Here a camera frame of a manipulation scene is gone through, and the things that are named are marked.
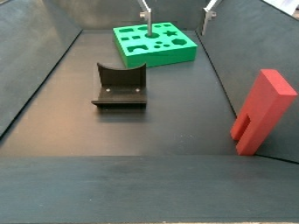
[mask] black holder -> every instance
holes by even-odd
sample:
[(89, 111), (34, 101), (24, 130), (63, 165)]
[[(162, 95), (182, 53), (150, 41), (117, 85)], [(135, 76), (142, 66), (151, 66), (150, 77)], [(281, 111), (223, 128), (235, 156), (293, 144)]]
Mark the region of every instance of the black holder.
[(98, 63), (102, 88), (93, 103), (102, 106), (146, 106), (146, 64), (131, 69), (115, 69)]

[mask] shape sorter hole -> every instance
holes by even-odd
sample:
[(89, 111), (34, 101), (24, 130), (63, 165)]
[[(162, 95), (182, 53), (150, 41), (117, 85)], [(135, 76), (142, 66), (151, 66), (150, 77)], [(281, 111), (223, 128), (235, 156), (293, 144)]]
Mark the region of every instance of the shape sorter hole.
[(141, 27), (138, 28), (138, 30), (139, 30), (139, 31), (146, 31), (146, 30), (147, 30), (147, 25), (141, 26)]
[(167, 31), (167, 32), (165, 32), (163, 34), (166, 34), (167, 37), (178, 36), (177, 32), (178, 32), (178, 31)]
[(183, 38), (177, 38), (173, 40), (173, 43), (178, 46), (185, 46), (187, 44), (187, 41)]
[(161, 35), (157, 32), (153, 32), (151, 36), (149, 36), (147, 34), (145, 36), (150, 39), (158, 39), (161, 37)]
[(119, 32), (134, 32), (135, 30), (133, 28), (126, 28), (126, 29), (122, 29), (119, 30)]
[(127, 50), (130, 52), (133, 52), (135, 49), (143, 49), (143, 50), (149, 50), (149, 47), (146, 45), (133, 45), (127, 48)]

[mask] gray floor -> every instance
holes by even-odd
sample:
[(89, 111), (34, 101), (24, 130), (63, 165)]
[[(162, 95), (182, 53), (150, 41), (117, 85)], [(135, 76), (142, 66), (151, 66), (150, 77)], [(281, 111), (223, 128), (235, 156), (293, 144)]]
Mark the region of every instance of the gray floor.
[(235, 155), (234, 113), (194, 31), (197, 60), (147, 68), (146, 110), (99, 110), (97, 63), (123, 67), (113, 31), (85, 31), (0, 143), (2, 157)]
[(0, 170), (0, 223), (299, 221), (299, 166), (262, 157), (6, 157)]
[(123, 66), (111, 31), (81, 35), (2, 140), (0, 223), (299, 221), (299, 166), (237, 156), (201, 44), (147, 70), (146, 111), (91, 104), (97, 62)]

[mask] red block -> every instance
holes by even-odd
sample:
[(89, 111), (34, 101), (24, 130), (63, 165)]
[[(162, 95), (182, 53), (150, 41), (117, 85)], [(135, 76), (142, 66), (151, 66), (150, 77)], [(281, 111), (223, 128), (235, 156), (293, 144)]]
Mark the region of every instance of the red block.
[(281, 73), (262, 69), (230, 132), (241, 156), (255, 154), (295, 97)]

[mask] metal rod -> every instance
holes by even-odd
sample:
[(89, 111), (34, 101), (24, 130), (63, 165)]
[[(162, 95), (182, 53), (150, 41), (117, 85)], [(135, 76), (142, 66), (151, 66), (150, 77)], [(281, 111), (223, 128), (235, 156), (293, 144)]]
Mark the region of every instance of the metal rod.
[(153, 10), (149, 8), (146, 0), (138, 0), (139, 5), (143, 9), (143, 12), (141, 13), (141, 18), (143, 18), (147, 21), (147, 36), (153, 36)]

